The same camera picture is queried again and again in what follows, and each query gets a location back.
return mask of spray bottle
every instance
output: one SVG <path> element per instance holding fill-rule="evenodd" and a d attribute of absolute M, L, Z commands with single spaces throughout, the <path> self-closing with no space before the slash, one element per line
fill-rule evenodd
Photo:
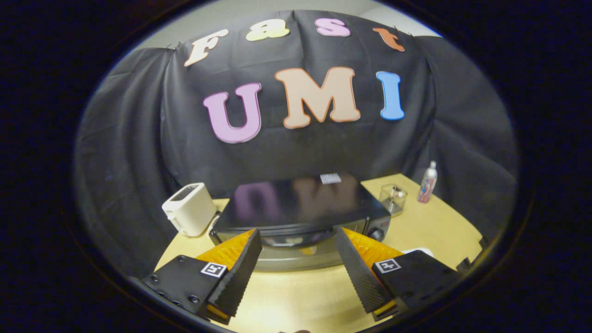
<path fill-rule="evenodd" d="M 436 171 L 436 161 L 430 162 L 430 167 L 423 174 L 422 184 L 419 188 L 419 195 L 417 201 L 421 203 L 427 203 L 430 201 L 430 196 L 436 186 L 436 180 L 438 179 L 438 173 Z"/>

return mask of white object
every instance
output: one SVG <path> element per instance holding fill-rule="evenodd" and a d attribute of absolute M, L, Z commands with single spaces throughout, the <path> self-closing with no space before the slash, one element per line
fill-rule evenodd
<path fill-rule="evenodd" d="M 438 172 L 436 171 L 436 161 L 430 162 L 430 167 L 423 174 L 422 183 L 419 187 L 419 194 L 417 195 L 417 201 L 421 203 L 427 203 L 430 201 L 430 196 L 436 186 L 436 180 L 438 179 Z"/>
<path fill-rule="evenodd" d="M 432 258 L 434 257 L 434 254 L 433 254 L 433 253 L 430 251 L 430 249 L 428 249 L 428 248 L 416 248 L 416 249 L 409 249 L 409 250 L 405 250 L 405 251 L 401 251 L 401 252 L 403 252 L 404 254 L 408 254 L 408 253 L 411 253 L 411 252 L 413 252 L 413 251 L 417 251 L 417 250 L 419 250 L 419 251 L 421 251 L 421 252 L 423 252 L 423 253 L 425 253 L 425 254 L 429 255 L 429 256 L 430 256 L 430 257 L 432 257 Z"/>
<path fill-rule="evenodd" d="M 162 204 L 162 210 L 175 228 L 188 237 L 199 236 L 208 228 L 217 211 L 203 182 L 184 186 Z"/>

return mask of wooden table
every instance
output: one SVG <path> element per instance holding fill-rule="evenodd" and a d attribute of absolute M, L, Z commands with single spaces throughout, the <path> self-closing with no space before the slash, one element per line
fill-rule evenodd
<path fill-rule="evenodd" d="M 389 183 L 409 195 L 403 213 L 392 218 L 384 244 L 399 251 L 428 248 L 452 269 L 465 258 L 475 259 L 481 251 L 481 234 L 440 198 L 432 196 L 426 204 L 417 202 L 419 185 L 402 174 L 362 181 L 376 198 L 381 186 Z M 219 210 L 228 201 L 214 200 Z M 193 238 L 178 234 L 155 270 L 179 254 L 197 257 L 212 248 L 210 228 Z M 293 333 L 299 329 L 348 333 L 375 324 L 372 315 L 364 312 L 344 266 L 338 265 L 284 273 L 254 271 L 236 317 L 229 325 L 220 326 L 240 333 Z"/>

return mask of black fabric backdrop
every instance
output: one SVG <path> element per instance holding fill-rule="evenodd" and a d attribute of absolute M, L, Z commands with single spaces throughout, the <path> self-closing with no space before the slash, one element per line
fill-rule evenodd
<path fill-rule="evenodd" d="M 351 36 L 327 37 L 314 20 L 342 20 Z M 251 25 L 282 18 L 290 34 L 257 42 Z M 464 55 L 439 37 L 396 32 L 405 52 L 390 49 L 374 27 L 393 28 L 344 14 L 282 11 L 222 24 L 210 55 L 183 64 L 193 40 L 175 50 L 128 54 L 90 100 L 76 141 L 76 189 L 86 228 L 124 274 L 151 272 L 176 234 L 161 204 L 181 185 L 205 182 L 213 197 L 237 185 L 347 171 L 358 180 L 402 172 L 419 182 L 438 162 L 435 194 L 491 239 L 511 213 L 518 172 L 510 120 L 493 87 Z M 361 118 L 335 123 L 313 118 L 286 129 L 285 91 L 275 72 L 303 68 L 322 84 L 334 66 L 355 71 L 353 92 Z M 405 117 L 386 121 L 378 71 L 396 73 Z M 245 121 L 234 90 L 260 82 L 262 128 L 245 143 L 213 133 L 203 99 L 226 91 L 229 121 Z M 410 194 L 414 200 L 416 193 Z"/>

